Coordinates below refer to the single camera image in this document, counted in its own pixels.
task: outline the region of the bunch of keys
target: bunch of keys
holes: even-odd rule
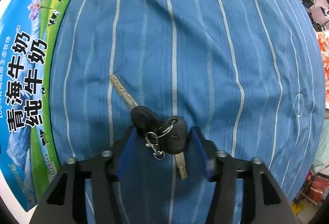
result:
[[[146,145],[153,149],[153,156],[163,160],[165,153],[173,154],[181,179],[186,179],[183,151],[187,146],[188,132],[185,121],[171,116],[160,124],[150,109],[136,103],[114,74],[110,76],[110,81],[128,106],[134,126],[143,131]]]

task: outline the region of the orange and white patterned fabric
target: orange and white patterned fabric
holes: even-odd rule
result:
[[[317,32],[326,83],[326,108],[329,109],[329,31]]]

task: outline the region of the pink flower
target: pink flower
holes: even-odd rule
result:
[[[32,0],[32,3],[27,7],[31,11],[29,19],[34,20],[37,18],[38,11],[41,8],[41,0]]]

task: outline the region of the metal keychain clip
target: metal keychain clip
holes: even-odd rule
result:
[[[147,132],[146,135],[145,135],[145,140],[147,141],[147,143],[149,144],[149,146],[150,146],[150,147],[153,149],[153,151],[154,151],[153,156],[154,156],[155,159],[157,159],[157,160],[163,160],[164,157],[166,156],[166,155],[165,155],[165,152],[164,152],[164,151],[160,151],[160,146],[159,146],[159,144],[158,144],[158,139],[157,139],[157,138],[155,138],[155,139],[156,139],[156,143],[155,143],[155,144],[153,144],[153,143],[149,140],[149,138],[148,138],[149,134],[151,134],[152,137],[156,136],[156,134],[155,134],[154,132]]]

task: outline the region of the green grass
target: green grass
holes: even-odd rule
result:
[[[46,32],[46,43],[47,50],[45,51],[46,56],[44,58],[44,72],[43,72],[43,81],[42,85],[45,87],[45,95],[42,96],[42,119],[44,132],[47,134],[47,140],[49,145],[46,145],[50,162],[55,163],[57,171],[59,171],[60,165],[57,159],[54,140],[51,132],[50,125],[50,109],[49,109],[49,80],[50,80],[50,69],[51,69],[51,60],[54,52],[55,41],[57,37],[57,32],[59,29],[59,24],[49,26],[48,21],[51,18],[52,11],[56,9],[60,12],[60,15],[57,16],[56,21],[61,22],[62,17],[65,13],[67,4],[70,0],[64,0],[63,2],[58,2],[58,0],[46,0],[43,1],[45,4],[43,6],[50,7],[52,9],[42,8],[40,14],[40,26],[41,33],[40,38],[43,38],[43,34]],[[37,200],[42,198],[44,191],[49,186],[49,180],[47,175],[50,174],[47,165],[44,161],[43,154],[41,152],[41,146],[38,141],[38,133],[36,127],[31,130],[31,167],[32,167],[32,176],[34,188],[37,196]]]
[[[49,180],[48,168],[43,159],[36,127],[31,129],[31,163],[34,190],[39,202],[49,185]]]

